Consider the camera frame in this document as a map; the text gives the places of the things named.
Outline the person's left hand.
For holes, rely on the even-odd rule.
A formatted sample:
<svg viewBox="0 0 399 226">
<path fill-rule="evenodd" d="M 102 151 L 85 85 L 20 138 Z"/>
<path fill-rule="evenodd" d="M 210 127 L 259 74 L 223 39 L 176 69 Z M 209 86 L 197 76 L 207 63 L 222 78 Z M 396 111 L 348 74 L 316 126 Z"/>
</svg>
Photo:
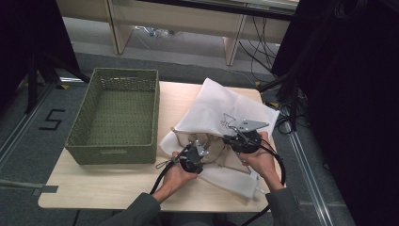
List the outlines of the person's left hand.
<svg viewBox="0 0 399 226">
<path fill-rule="evenodd" d="M 174 164 L 165 174 L 161 186 L 152 194 L 159 204 L 172 196 L 188 182 L 196 179 L 194 172 L 185 171 L 180 163 Z"/>
</svg>

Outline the person's right hand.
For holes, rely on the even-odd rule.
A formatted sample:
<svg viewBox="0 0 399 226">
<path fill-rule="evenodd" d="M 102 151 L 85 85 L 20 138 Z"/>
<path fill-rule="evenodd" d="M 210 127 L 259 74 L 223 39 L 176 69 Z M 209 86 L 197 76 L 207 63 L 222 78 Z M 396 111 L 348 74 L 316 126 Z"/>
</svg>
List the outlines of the person's right hand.
<svg viewBox="0 0 399 226">
<path fill-rule="evenodd" d="M 251 166 L 264 178 L 271 192 L 284 188 L 276 171 L 274 157 L 268 151 L 260 148 L 255 153 L 239 153 L 238 158 L 244 166 Z"/>
</svg>

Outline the green woven basket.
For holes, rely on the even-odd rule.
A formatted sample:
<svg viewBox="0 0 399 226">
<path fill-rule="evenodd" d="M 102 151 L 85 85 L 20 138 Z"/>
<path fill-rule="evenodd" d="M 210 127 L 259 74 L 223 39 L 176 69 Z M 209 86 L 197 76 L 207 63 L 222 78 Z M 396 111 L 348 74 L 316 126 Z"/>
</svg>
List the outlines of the green woven basket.
<svg viewBox="0 0 399 226">
<path fill-rule="evenodd" d="M 152 164 L 159 103 L 157 70 L 97 68 L 65 148 L 79 165 Z"/>
</svg>

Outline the metal floor rail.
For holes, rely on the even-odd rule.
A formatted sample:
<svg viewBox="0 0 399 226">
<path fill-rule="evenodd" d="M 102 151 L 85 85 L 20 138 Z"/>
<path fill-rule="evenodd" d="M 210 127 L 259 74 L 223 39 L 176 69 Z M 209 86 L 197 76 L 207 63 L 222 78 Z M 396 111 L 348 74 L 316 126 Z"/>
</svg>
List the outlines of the metal floor rail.
<svg viewBox="0 0 399 226">
<path fill-rule="evenodd" d="M 315 208 L 315 212 L 319 218 L 322 226 L 334 226 L 332 218 L 325 200 L 321 194 L 318 184 L 315 181 L 314 175 L 311 171 L 311 166 L 304 152 L 302 143 L 299 140 L 299 136 L 296 131 L 292 131 L 289 134 L 292 146 L 294 148 L 295 156 L 298 161 L 298 165 L 304 176 L 305 183 L 310 192 L 311 200 Z"/>
<path fill-rule="evenodd" d="M 9 157 L 14 152 L 15 148 L 18 146 L 24 134 L 27 132 L 28 128 L 31 126 L 34 119 L 37 117 L 38 112 L 41 109 L 44 101 L 47 99 L 49 94 L 55 89 L 55 85 L 46 85 L 42 92 L 40 93 L 37 103 L 28 113 L 25 113 L 20 119 L 12 133 L 0 146 L 0 169 L 4 167 L 7 163 Z"/>
</svg>

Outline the black curtain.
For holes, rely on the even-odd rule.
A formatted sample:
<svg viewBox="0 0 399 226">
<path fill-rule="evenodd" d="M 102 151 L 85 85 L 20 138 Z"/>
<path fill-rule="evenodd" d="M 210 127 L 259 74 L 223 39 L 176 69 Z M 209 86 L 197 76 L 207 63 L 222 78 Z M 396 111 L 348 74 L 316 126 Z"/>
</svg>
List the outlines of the black curtain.
<svg viewBox="0 0 399 226">
<path fill-rule="evenodd" d="M 38 70 L 55 82 L 56 68 L 88 81 L 56 0 L 0 0 L 0 109 L 29 71 Z"/>
<path fill-rule="evenodd" d="M 298 86 L 356 226 L 399 226 L 399 0 L 299 0 L 273 71 L 289 71 L 329 5 Z"/>
</svg>

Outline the light wooden desk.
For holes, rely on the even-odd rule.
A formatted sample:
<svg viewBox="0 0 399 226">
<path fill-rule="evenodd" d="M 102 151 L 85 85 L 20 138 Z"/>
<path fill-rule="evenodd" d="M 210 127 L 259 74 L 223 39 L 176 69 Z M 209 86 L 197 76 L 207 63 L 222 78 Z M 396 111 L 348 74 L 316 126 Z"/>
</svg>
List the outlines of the light wooden desk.
<svg viewBox="0 0 399 226">
<path fill-rule="evenodd" d="M 109 25 L 114 53 L 123 53 L 136 25 L 219 36 L 224 41 L 226 64 L 235 58 L 240 39 L 282 42 L 289 22 L 268 18 L 264 13 L 249 16 L 214 8 L 199 9 L 150 3 L 140 0 L 56 0 L 61 15 L 104 22 Z"/>
</svg>

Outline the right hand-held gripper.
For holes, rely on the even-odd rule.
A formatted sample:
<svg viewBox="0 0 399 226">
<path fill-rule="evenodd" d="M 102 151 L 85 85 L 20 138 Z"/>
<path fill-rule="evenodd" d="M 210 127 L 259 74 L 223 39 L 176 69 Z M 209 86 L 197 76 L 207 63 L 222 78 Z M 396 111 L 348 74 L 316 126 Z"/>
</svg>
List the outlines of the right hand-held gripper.
<svg viewBox="0 0 399 226">
<path fill-rule="evenodd" d="M 224 135 L 222 140 L 231 146 L 236 153 L 255 153 L 261 148 L 262 137 L 258 129 L 267 127 L 267 122 L 243 120 L 239 125 L 229 125 L 234 135 Z"/>
</svg>

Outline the person's legs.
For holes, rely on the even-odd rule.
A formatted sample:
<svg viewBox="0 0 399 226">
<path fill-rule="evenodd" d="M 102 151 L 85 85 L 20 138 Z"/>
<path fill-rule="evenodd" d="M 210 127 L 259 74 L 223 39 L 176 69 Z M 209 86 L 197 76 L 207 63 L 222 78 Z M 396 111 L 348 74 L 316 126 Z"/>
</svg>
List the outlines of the person's legs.
<svg viewBox="0 0 399 226">
<path fill-rule="evenodd" d="M 164 213 L 160 222 L 162 226 L 238 226 L 212 213 Z"/>
</svg>

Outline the grey floor strip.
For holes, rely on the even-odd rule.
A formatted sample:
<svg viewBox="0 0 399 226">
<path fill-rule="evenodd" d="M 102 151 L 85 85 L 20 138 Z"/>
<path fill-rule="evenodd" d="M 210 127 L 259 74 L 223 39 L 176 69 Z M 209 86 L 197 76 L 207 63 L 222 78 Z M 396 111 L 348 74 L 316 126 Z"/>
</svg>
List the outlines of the grey floor strip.
<svg viewBox="0 0 399 226">
<path fill-rule="evenodd" d="M 0 187 L 12 187 L 30 189 L 33 196 L 40 196 L 42 193 L 57 193 L 58 186 L 47 186 L 45 184 L 14 182 L 0 179 Z"/>
</svg>

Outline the black tripod stand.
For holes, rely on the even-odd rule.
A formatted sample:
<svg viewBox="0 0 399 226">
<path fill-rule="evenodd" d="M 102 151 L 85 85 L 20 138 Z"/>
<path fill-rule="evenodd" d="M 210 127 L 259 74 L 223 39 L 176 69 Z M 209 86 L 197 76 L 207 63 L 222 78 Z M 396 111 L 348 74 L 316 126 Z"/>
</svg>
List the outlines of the black tripod stand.
<svg viewBox="0 0 399 226">
<path fill-rule="evenodd" d="M 28 60 L 28 99 L 25 113 L 30 113 L 38 103 L 38 76 L 40 73 L 46 84 L 56 84 L 60 77 L 56 68 L 71 73 L 81 81 L 88 83 L 90 78 L 80 72 L 79 67 L 73 67 L 61 58 L 46 52 L 33 53 Z"/>
</svg>

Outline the white mesh laundry bag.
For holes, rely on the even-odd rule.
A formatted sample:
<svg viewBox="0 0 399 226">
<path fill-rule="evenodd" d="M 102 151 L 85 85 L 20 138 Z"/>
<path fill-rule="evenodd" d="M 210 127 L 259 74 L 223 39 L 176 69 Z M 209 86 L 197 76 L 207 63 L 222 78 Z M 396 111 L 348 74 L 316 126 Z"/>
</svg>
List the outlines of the white mesh laundry bag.
<svg viewBox="0 0 399 226">
<path fill-rule="evenodd" d="M 207 133 L 223 137 L 233 136 L 229 125 L 237 126 L 243 120 L 267 122 L 268 126 L 258 129 L 272 133 L 279 116 L 272 109 L 251 98 L 225 88 L 207 78 L 199 93 L 181 120 L 172 128 L 191 133 Z M 159 146 L 166 154 L 171 154 L 181 146 L 172 130 L 160 141 Z M 259 185 L 258 174 L 249 169 L 249 174 L 220 167 L 217 164 L 203 164 L 199 177 L 215 186 L 251 199 Z"/>
</svg>

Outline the beige garment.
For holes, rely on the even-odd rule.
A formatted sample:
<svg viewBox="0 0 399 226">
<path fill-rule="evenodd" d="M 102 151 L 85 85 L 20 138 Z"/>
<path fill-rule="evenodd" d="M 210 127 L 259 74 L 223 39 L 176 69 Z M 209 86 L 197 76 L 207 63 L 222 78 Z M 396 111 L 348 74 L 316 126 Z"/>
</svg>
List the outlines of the beige garment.
<svg viewBox="0 0 399 226">
<path fill-rule="evenodd" d="M 201 160 L 203 164 L 217 164 L 220 167 L 249 174 L 248 167 L 242 165 L 231 146 L 225 144 L 222 137 L 207 133 L 184 132 L 175 128 L 171 128 L 171 130 L 181 146 L 196 140 L 202 145 L 208 152 Z"/>
</svg>

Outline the crumpled clear plastic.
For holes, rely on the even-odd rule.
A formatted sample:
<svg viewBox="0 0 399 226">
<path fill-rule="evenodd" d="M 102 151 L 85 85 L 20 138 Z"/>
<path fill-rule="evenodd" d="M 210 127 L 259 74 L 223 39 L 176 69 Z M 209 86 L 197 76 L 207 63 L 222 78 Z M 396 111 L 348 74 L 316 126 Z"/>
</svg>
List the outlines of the crumpled clear plastic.
<svg viewBox="0 0 399 226">
<path fill-rule="evenodd" d="M 169 37 L 175 34 L 174 30 L 154 28 L 149 26 L 136 26 L 136 30 L 144 30 L 150 37 Z"/>
</svg>

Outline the black metal stand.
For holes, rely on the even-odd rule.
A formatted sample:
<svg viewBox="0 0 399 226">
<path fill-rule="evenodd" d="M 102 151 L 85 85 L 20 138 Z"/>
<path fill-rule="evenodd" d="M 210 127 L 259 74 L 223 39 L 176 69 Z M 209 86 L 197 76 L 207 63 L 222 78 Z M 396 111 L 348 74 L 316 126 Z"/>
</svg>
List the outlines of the black metal stand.
<svg viewBox="0 0 399 226">
<path fill-rule="evenodd" d="M 294 73 L 286 73 L 266 85 L 257 88 L 259 92 L 264 92 L 280 85 L 276 98 L 280 104 L 289 106 L 288 122 L 293 132 L 296 131 L 296 110 L 298 99 L 298 85 Z"/>
</svg>

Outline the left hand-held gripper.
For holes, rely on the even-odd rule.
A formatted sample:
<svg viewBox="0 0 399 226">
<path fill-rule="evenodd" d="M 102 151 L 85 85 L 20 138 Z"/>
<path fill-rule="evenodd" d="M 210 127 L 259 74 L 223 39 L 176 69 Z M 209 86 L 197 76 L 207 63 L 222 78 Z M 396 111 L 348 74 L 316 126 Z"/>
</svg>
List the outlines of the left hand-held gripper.
<svg viewBox="0 0 399 226">
<path fill-rule="evenodd" d="M 180 153 L 179 162 L 186 172 L 201 173 L 203 171 L 202 158 L 209 152 L 198 140 L 189 143 Z"/>
</svg>

